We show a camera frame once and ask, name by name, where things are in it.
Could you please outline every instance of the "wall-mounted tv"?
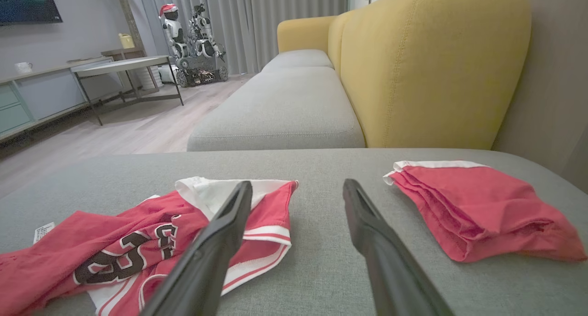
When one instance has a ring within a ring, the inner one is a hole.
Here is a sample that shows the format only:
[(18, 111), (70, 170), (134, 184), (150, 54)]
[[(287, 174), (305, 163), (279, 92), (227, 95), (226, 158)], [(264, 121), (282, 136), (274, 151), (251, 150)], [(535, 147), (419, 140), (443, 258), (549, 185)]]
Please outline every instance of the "wall-mounted tv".
[(0, 0), (0, 25), (58, 22), (61, 15), (53, 0)]

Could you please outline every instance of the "gray sofa cushion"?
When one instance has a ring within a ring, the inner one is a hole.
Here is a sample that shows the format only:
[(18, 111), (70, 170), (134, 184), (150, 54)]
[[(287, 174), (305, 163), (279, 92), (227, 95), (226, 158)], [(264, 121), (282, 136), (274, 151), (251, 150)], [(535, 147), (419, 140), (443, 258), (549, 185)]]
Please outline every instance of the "gray sofa cushion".
[(335, 71), (307, 67), (259, 73), (206, 115), (189, 151), (365, 147)]
[(282, 52), (263, 67), (262, 71), (270, 73), (278, 69), (295, 67), (329, 67), (333, 64), (321, 50), (296, 50)]
[[(408, 197), (382, 175), (400, 160), (463, 159), (526, 180), (588, 242), (588, 195), (530, 161), (467, 149), (309, 149), (189, 152), (95, 158), (0, 199), (0, 253), (29, 247), (35, 228), (76, 210), (115, 215), (188, 176), (299, 180), (290, 201), (292, 249), (271, 271), (220, 300), (219, 314), (374, 314), (365, 260), (354, 249), (344, 212), (345, 178), (362, 184), (458, 316), (584, 315), (588, 262), (569, 264), (499, 255), (451, 261)], [(57, 299), (47, 315), (93, 315), (82, 293)]]

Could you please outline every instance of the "gray curtain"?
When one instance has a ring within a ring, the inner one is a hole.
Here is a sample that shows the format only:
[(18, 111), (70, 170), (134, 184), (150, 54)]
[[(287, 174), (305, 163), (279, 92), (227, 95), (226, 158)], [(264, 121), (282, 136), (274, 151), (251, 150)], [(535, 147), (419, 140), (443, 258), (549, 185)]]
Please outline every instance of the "gray curtain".
[(167, 55), (159, 8), (174, 3), (187, 28), (192, 7), (204, 3), (217, 42), (227, 51), (229, 73), (258, 73), (277, 55), (277, 25), (287, 19), (323, 17), (345, 12), (347, 0), (143, 0), (158, 54)]

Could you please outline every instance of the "folded red garment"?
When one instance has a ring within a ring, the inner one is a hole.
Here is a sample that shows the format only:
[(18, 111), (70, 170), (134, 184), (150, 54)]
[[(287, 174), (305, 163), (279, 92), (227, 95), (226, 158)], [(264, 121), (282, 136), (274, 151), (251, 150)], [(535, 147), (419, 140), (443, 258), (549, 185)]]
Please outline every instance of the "folded red garment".
[(400, 161), (384, 176), (418, 207), (454, 261), (519, 253), (559, 261), (587, 259), (574, 226), (527, 182), (469, 161)]

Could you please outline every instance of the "white care label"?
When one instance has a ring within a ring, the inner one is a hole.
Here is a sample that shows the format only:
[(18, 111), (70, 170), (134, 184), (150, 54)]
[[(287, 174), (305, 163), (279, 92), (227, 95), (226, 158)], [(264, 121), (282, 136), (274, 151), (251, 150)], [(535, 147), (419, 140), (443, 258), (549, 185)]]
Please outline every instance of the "white care label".
[(49, 231), (55, 228), (55, 222), (51, 222), (50, 224), (45, 224), (44, 226), (35, 230), (35, 239), (33, 240), (33, 244), (43, 238), (44, 235), (48, 234)]

